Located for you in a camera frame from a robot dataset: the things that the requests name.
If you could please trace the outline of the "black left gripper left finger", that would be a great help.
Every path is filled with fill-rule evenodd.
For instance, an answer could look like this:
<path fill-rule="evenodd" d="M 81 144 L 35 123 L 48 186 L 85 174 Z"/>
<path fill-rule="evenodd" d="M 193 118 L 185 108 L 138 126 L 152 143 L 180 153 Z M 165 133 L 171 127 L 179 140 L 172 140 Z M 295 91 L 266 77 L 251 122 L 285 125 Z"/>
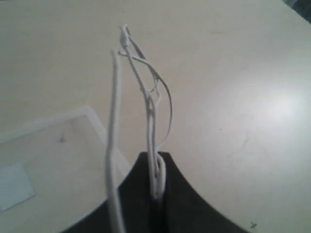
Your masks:
<path fill-rule="evenodd" d="M 147 153 L 141 152 L 132 169 L 118 187 L 121 210 L 127 233 L 159 233 L 160 222 L 153 218 L 149 185 L 149 168 Z M 65 233 L 111 233 L 113 232 L 108 202 L 82 218 Z"/>

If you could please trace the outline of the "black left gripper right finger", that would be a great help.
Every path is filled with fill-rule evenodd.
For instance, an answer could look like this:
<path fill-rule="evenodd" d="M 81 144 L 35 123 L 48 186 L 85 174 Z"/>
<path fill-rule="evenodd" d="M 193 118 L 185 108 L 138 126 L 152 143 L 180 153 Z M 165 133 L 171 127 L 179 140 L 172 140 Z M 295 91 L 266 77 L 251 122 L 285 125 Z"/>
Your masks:
<path fill-rule="evenodd" d="M 165 162 L 166 186 L 160 233 L 246 233 L 238 224 L 214 209 L 190 185 L 168 152 Z"/>

